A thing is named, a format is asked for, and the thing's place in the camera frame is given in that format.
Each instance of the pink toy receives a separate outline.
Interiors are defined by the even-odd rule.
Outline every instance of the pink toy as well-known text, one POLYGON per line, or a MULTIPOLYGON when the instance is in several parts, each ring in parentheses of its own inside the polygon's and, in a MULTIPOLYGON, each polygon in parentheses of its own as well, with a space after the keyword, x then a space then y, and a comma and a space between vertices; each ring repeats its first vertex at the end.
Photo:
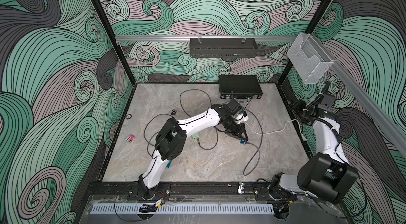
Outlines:
POLYGON ((135 136, 130 134, 125 140, 130 143, 131 141, 134 140, 134 138, 135 136))

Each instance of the black case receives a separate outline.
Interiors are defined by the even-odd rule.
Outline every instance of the black case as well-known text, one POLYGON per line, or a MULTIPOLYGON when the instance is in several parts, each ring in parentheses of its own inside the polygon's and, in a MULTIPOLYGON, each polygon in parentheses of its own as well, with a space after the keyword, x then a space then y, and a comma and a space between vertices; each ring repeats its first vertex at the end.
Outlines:
POLYGON ((262 97, 261 86, 255 75, 220 75, 218 87, 221 99, 260 99, 262 97))

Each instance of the orange wire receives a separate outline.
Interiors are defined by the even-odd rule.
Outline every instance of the orange wire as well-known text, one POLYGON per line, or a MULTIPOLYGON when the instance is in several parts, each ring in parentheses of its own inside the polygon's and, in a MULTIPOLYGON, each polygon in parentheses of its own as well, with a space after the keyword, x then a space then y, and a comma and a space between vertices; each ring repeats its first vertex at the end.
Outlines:
POLYGON ((157 192, 160 192, 162 194, 162 196, 164 196, 164 201, 166 201, 166 195, 162 191, 157 191, 157 192))

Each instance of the aluminum rail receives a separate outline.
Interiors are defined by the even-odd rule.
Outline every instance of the aluminum rail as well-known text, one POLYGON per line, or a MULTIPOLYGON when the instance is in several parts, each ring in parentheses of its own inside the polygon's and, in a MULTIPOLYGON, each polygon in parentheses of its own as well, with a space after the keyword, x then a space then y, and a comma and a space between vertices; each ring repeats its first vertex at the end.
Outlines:
POLYGON ((122 35, 117 42, 189 42, 191 38, 254 38, 256 42, 293 42, 296 36, 178 36, 178 35, 122 35))

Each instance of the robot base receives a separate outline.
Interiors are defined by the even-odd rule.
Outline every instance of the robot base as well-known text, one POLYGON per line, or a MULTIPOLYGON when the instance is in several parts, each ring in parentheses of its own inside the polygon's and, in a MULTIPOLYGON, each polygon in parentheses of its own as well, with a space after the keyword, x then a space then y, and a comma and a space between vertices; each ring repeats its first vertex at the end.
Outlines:
POLYGON ((148 199, 152 198, 158 187, 158 186, 155 186, 155 187, 148 189, 145 186, 142 174, 138 177, 138 185, 139 185, 139 196, 141 196, 144 200, 148 200, 148 199))

